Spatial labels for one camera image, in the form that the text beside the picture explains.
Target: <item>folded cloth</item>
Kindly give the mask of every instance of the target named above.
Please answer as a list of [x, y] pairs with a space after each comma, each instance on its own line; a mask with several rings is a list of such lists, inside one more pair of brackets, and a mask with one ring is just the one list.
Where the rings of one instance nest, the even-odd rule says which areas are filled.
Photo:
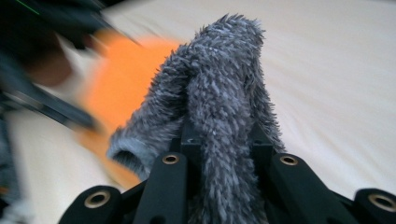
[[111, 137], [107, 156], [141, 178], [168, 151], [186, 115], [203, 139], [203, 178], [189, 223], [263, 223], [248, 134], [257, 122], [284, 151], [264, 88], [257, 21], [225, 16], [180, 46], [152, 80], [145, 101]]

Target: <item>green line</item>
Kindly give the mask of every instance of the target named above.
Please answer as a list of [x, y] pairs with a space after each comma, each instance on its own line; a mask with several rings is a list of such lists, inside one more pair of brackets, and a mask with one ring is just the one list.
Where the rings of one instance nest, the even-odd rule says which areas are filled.
[[21, 5], [23, 5], [24, 7], [27, 7], [28, 9], [30, 9], [31, 11], [33, 11], [35, 14], [40, 15], [40, 13], [38, 13], [36, 10], [32, 9], [31, 7], [28, 7], [26, 4], [24, 4], [23, 2], [21, 2], [20, 0], [15, 0], [17, 2], [19, 2]]

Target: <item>microfiber cloth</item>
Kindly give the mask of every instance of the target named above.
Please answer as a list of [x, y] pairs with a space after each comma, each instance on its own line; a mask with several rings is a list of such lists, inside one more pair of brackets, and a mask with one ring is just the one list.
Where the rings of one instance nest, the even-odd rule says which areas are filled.
[[260, 24], [241, 15], [206, 26], [163, 63], [142, 103], [111, 137], [107, 156], [149, 177], [189, 116], [200, 134], [201, 190], [189, 223], [263, 223], [248, 134], [257, 122], [277, 152], [285, 150], [263, 84]]

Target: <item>white surface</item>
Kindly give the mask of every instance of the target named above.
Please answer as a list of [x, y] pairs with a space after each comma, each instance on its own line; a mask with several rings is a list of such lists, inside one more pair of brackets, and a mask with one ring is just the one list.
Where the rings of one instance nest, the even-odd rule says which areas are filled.
[[[106, 12], [131, 37], [181, 42], [226, 13], [262, 21], [265, 84], [287, 150], [348, 198], [361, 188], [396, 194], [396, 4], [167, 0]], [[86, 73], [87, 56], [71, 55]], [[111, 184], [65, 127], [30, 112], [11, 120], [32, 223], [56, 223], [84, 189]]]

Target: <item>orange cloth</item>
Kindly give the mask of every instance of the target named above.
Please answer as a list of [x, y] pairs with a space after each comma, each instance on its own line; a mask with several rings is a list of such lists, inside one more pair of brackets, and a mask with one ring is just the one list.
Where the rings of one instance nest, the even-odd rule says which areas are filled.
[[78, 140], [99, 158], [110, 177], [129, 189], [140, 181], [133, 172], [106, 157], [109, 137], [144, 101], [152, 78], [178, 43], [159, 37], [142, 38], [135, 43], [108, 30], [95, 37], [99, 40], [95, 49], [102, 58], [80, 100], [101, 127], [99, 132], [81, 130]]

